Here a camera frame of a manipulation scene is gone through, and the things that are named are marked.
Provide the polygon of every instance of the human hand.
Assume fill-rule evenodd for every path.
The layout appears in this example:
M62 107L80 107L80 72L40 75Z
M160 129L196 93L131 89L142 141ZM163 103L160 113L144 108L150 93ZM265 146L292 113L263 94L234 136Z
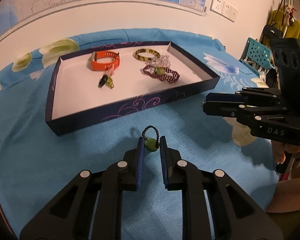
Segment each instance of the human hand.
M291 144L271 141L272 154L276 164L284 163L286 155L284 152L292 153L293 156L298 159L300 158L300 146L295 146Z

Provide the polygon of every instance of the box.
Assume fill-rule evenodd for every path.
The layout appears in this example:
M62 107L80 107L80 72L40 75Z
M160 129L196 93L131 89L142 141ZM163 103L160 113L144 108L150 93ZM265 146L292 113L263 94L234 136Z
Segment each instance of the box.
M145 62L132 56L142 48L169 55L171 69L180 74L179 80L169 84L142 74ZM113 89L99 88L104 73L90 69L92 52L103 50L120 53ZM204 63L170 41L129 42L80 50L61 56L56 63L45 121L60 136L213 89L219 78Z

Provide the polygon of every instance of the power outlet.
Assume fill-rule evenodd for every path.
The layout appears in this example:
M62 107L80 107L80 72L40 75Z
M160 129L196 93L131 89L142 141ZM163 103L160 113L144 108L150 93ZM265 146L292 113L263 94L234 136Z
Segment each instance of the power outlet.
M221 14L224 3L224 0L212 0L210 10Z
M238 16L238 10L232 7L229 20L235 22L237 20L237 16Z
M231 9L232 9L232 6L230 4L228 4L227 2L224 2L221 14L224 17L229 19L230 14L231 14Z

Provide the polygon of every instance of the dark red beaded bracelet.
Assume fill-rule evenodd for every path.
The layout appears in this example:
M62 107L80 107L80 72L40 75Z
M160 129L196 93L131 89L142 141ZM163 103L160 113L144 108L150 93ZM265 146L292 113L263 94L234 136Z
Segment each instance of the dark red beaded bracelet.
M177 82L180 77L177 71L171 70L168 67L154 67L153 65L146 65L142 72L144 75L159 79L162 82L167 80L170 84Z

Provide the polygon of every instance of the black bag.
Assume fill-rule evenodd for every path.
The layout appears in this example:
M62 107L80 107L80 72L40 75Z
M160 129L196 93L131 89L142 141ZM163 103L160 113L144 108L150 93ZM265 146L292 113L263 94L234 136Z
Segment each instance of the black bag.
M281 8L282 2L283 2L283 8L285 7L285 0L281 0L281 3L280 3L280 5L278 7L278 10L277 10L277 14L275 15L275 17L273 19L273 23L275 22L275 19L276 19L277 15L278 15L278 12L279 12L279 10ZM263 38L267 37L268 39L275 39L275 38L280 38L281 39L282 36L283 36L283 32L281 31L282 30L282 26L283 26L283 18L282 18L282 24L281 24L281 26L279 26L279 24L277 24L277 23L266 25L263 28L262 37Z

